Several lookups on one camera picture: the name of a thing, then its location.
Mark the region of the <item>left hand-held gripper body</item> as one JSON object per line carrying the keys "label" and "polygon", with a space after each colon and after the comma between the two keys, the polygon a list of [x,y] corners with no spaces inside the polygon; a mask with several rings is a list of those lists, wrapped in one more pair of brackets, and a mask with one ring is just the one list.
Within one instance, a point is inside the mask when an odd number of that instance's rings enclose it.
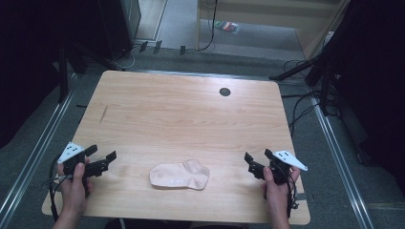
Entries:
{"label": "left hand-held gripper body", "polygon": [[[84,162],[87,156],[85,156],[84,151],[87,148],[83,148],[75,143],[69,142],[65,150],[62,152],[61,156],[57,160],[58,164],[63,164],[64,176],[59,180],[64,178],[72,178],[75,170],[75,166],[79,162]],[[105,162],[105,158],[99,161],[94,161],[85,166],[85,172],[83,176],[83,184],[87,184],[88,177],[99,177],[103,172],[109,169],[109,164]]]}

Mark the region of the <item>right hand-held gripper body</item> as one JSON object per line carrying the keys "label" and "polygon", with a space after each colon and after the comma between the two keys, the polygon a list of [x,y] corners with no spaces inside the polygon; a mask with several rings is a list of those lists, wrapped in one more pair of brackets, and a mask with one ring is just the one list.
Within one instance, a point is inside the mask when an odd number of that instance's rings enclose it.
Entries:
{"label": "right hand-held gripper body", "polygon": [[289,151],[272,152],[275,158],[269,161],[269,168],[273,174],[274,182],[282,185],[288,182],[289,169],[291,166],[306,171],[308,167]]}

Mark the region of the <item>person's left hand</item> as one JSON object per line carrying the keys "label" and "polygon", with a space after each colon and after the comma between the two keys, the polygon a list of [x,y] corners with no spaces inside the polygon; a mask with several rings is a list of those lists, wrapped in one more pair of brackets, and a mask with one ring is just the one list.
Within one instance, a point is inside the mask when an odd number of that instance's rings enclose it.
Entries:
{"label": "person's left hand", "polygon": [[63,206],[59,217],[68,222],[79,219],[87,207],[85,188],[82,179],[85,172],[85,166],[90,162],[86,158],[84,162],[79,162],[75,166],[72,179],[67,179],[61,183],[61,192]]}

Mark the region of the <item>person's right hand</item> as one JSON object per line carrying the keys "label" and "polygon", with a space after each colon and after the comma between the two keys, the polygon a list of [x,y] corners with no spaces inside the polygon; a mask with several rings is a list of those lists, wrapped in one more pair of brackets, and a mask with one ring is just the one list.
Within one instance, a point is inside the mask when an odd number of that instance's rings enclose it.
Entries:
{"label": "person's right hand", "polygon": [[265,183],[263,185],[266,191],[266,208],[269,220],[287,219],[288,220],[288,194],[291,192],[293,182],[300,175],[300,170],[296,167],[290,169],[288,183],[277,185],[274,182],[273,174],[268,167],[264,170]]}

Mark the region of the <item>black metal stand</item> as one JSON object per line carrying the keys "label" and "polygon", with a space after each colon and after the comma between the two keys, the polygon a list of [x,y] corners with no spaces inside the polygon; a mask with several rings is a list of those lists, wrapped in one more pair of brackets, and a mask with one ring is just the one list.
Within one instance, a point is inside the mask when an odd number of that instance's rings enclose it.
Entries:
{"label": "black metal stand", "polygon": [[65,46],[61,45],[59,49],[59,98],[58,102],[62,103],[69,92],[67,58]]}

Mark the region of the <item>black tripod stand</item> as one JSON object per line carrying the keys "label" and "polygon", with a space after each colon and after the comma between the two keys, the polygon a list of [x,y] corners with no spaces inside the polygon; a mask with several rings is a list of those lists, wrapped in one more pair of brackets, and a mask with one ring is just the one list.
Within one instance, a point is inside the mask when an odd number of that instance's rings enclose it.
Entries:
{"label": "black tripod stand", "polygon": [[303,70],[310,69],[308,75],[305,78],[305,82],[308,86],[315,86],[319,80],[321,83],[321,93],[320,93],[320,109],[323,115],[328,115],[327,111],[327,99],[328,90],[331,77],[331,63],[332,63],[332,53],[335,46],[335,39],[332,37],[330,41],[321,49],[321,51],[316,54],[312,59],[305,61],[285,73],[281,73],[276,76],[271,76],[270,80],[281,81],[285,80]]}

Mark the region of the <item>black cabinet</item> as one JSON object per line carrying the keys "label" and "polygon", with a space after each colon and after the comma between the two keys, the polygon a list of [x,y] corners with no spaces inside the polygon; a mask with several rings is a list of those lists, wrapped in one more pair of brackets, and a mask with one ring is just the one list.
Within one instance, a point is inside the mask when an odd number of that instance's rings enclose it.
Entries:
{"label": "black cabinet", "polygon": [[137,36],[141,12],[139,0],[98,0],[106,36],[106,56],[112,60],[128,53]]}

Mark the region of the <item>colourful packet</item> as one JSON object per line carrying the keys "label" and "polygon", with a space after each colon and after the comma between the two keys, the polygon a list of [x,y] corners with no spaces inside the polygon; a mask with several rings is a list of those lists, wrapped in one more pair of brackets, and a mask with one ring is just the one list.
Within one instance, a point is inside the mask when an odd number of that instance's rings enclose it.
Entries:
{"label": "colourful packet", "polygon": [[218,21],[214,22],[214,27],[220,29],[222,31],[232,32],[233,34],[238,34],[240,30],[240,26],[237,23],[229,22],[229,21]]}

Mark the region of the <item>beige wooden partition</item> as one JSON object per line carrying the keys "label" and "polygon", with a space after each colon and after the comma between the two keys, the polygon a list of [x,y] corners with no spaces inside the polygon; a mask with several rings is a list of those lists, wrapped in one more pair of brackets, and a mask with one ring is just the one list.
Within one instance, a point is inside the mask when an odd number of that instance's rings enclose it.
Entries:
{"label": "beige wooden partition", "polygon": [[196,42],[201,20],[267,25],[295,29],[306,59],[315,56],[329,31],[336,29],[351,0],[197,0]]}

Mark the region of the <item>metal floor rail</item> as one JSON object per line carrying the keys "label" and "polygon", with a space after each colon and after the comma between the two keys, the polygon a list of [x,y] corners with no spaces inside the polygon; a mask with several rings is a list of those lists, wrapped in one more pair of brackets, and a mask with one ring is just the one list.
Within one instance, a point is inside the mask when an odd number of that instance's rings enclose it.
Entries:
{"label": "metal floor rail", "polygon": [[80,75],[72,73],[66,97],[55,103],[46,98],[11,142],[0,149],[0,186],[7,188],[0,192],[0,229],[7,227],[24,196],[80,79]]}
{"label": "metal floor rail", "polygon": [[357,219],[360,229],[375,229],[372,218],[364,202],[362,195],[352,177],[352,172],[344,158],[340,144],[338,143],[329,119],[323,115],[320,104],[316,98],[311,99],[318,122],[329,145],[335,166],[343,182],[346,194]]}

